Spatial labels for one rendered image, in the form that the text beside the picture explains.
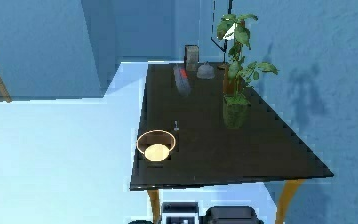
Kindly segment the brown bowl with cream inside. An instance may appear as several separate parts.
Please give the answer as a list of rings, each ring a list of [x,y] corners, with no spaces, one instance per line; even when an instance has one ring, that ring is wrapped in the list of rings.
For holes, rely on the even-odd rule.
[[[140,135],[136,141],[136,148],[148,161],[161,162],[168,158],[176,143],[173,134],[155,129]]]

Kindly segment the black table with orange legs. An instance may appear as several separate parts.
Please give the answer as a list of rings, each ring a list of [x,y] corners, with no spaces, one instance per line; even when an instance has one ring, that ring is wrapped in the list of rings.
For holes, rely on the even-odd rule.
[[[161,189],[283,181],[275,224],[283,224],[289,204],[307,179],[333,173],[275,113],[258,93],[240,129],[228,129],[222,116],[223,72],[202,80],[187,74],[191,93],[178,93],[172,64],[150,64],[147,70],[139,134],[165,130],[176,137],[171,156],[150,162],[137,151],[131,175],[132,191],[147,191],[153,215],[159,215]],[[174,121],[179,131],[174,131]]]

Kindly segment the green house plant in pot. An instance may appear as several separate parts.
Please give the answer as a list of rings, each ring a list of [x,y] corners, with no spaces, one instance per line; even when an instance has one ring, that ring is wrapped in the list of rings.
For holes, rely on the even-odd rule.
[[[219,40],[230,39],[233,44],[227,55],[229,61],[225,63],[223,80],[222,114],[227,128],[238,129],[247,120],[251,102],[245,96],[245,91],[252,88],[250,83],[258,80],[261,73],[277,75],[279,70],[270,62],[253,61],[245,64],[243,49],[251,49],[251,32],[246,27],[246,21],[258,20],[254,14],[226,14],[217,26]]]

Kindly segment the grey remote control red button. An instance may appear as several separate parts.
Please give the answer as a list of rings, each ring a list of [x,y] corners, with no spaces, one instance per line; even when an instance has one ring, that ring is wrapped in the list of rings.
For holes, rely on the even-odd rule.
[[[176,64],[173,68],[175,85],[180,95],[188,96],[191,92],[191,87],[188,81],[186,70]]]

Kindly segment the grey dome-shaped object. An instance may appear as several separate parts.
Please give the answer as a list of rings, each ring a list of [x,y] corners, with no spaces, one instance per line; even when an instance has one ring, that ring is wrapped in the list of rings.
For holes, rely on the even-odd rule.
[[[197,77],[199,79],[213,79],[215,77],[214,68],[210,65],[209,62],[203,63],[197,70]]]

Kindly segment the grey box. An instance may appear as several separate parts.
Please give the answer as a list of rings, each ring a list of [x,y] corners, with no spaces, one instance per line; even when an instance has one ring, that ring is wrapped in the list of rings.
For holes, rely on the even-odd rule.
[[[199,62],[199,47],[197,45],[186,45],[184,65],[187,71],[196,71]]]

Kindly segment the thin black stand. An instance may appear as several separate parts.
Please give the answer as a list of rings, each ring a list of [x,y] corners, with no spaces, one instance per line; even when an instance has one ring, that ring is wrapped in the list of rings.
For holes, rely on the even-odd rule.
[[[212,24],[211,24],[211,37],[210,40],[212,41],[212,43],[223,53],[223,61],[221,64],[219,64],[217,66],[218,70],[225,70],[227,68],[227,63],[226,63],[226,52],[227,52],[227,40],[223,40],[222,41],[222,45],[220,44],[221,42],[217,39],[217,21],[216,21],[216,6],[220,3],[220,2],[226,2],[225,5],[227,6],[227,13],[226,14],[230,14],[232,12],[232,8],[233,8],[233,0],[212,0]]]

